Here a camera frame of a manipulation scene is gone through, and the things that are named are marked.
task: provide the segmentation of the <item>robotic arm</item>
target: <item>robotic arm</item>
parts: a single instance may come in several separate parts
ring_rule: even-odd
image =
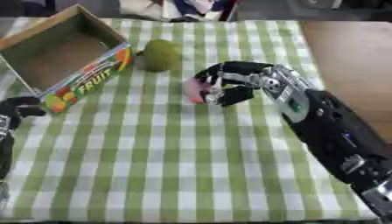
[[[282,65],[228,61],[195,75],[203,102],[227,107],[262,91],[314,157],[379,217],[392,221],[392,157],[349,107]],[[235,84],[233,88],[216,88]]]
[[[27,116],[44,116],[39,99],[35,97],[10,98],[0,102],[0,204],[8,199],[8,186],[4,181],[11,168],[12,131],[19,127],[22,118]]]

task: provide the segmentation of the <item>cardboard box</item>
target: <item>cardboard box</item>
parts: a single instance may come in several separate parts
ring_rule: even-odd
[[[54,113],[66,111],[132,59],[127,40],[80,5],[0,39],[0,53]]]

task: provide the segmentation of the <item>tablecloth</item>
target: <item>tablecloth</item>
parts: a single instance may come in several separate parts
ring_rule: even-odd
[[[271,101],[193,105],[181,81],[219,61],[283,63],[323,87],[294,21],[161,24],[104,19],[137,50],[178,44],[170,72],[134,66],[61,116],[15,133],[5,218],[57,221],[294,221],[374,215],[331,177]],[[37,22],[20,18],[10,33]],[[0,64],[0,99],[25,89]]]

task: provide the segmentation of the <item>wooden table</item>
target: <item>wooden table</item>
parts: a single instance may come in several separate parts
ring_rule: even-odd
[[[392,24],[303,22],[326,87],[392,144]]]

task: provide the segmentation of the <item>screw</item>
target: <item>screw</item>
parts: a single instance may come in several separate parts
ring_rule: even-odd
[[[316,115],[317,116],[322,116],[324,114],[324,110],[322,109],[322,108],[319,108],[317,111],[316,111]]]

